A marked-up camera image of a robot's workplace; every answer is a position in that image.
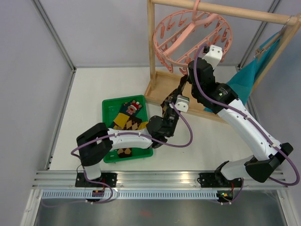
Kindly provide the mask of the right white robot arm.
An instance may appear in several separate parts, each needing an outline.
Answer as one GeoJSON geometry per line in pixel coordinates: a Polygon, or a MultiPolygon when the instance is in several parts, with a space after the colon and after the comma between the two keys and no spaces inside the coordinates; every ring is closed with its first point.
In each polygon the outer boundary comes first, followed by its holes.
{"type": "Polygon", "coordinates": [[[288,161],[295,174],[292,183],[299,183],[300,175],[289,154],[293,151],[290,143],[281,143],[271,136],[247,111],[237,93],[227,84],[215,81],[214,68],[205,59],[198,57],[188,64],[188,81],[192,85],[191,94],[203,106],[209,108],[227,122],[244,140],[252,151],[252,156],[238,161],[225,161],[215,170],[215,181],[220,186],[227,185],[236,178],[251,177],[264,183],[272,179],[272,173],[284,161],[288,161]]]}

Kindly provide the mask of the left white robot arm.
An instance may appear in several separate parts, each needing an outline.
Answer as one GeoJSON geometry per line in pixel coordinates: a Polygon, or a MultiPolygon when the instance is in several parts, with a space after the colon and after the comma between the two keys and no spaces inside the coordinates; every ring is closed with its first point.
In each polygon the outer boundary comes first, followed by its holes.
{"type": "Polygon", "coordinates": [[[151,117],[144,129],[118,130],[101,122],[79,135],[76,142],[87,183],[92,187],[102,183],[100,162],[111,150],[156,149],[166,144],[174,135],[179,116],[180,111],[170,103],[163,116],[151,117]]]}

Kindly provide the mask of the brown argyle sock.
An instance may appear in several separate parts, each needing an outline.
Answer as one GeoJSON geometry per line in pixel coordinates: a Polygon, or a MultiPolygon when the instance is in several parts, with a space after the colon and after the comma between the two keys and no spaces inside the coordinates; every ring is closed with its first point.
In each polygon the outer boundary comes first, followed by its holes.
{"type": "MultiPolygon", "coordinates": [[[[135,116],[128,116],[120,113],[114,119],[114,129],[119,130],[140,130],[145,129],[148,121],[142,121],[142,119],[135,116]]],[[[132,156],[132,148],[120,148],[117,151],[119,158],[128,158],[132,156]]]]}
{"type": "Polygon", "coordinates": [[[165,112],[167,111],[167,108],[169,107],[169,104],[171,102],[175,103],[177,96],[182,94],[182,88],[176,88],[174,89],[161,103],[162,108],[162,115],[164,116],[165,112]]]}

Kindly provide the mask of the pink round clip hanger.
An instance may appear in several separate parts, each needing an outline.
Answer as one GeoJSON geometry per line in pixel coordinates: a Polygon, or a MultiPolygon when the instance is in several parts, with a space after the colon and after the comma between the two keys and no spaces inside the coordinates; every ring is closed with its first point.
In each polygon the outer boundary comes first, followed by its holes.
{"type": "Polygon", "coordinates": [[[233,42],[233,32],[224,17],[197,9],[184,9],[169,14],[157,25],[153,34],[153,48],[158,61],[173,73],[174,68],[186,75],[188,63],[200,46],[208,47],[216,62],[223,62],[233,42]]]}

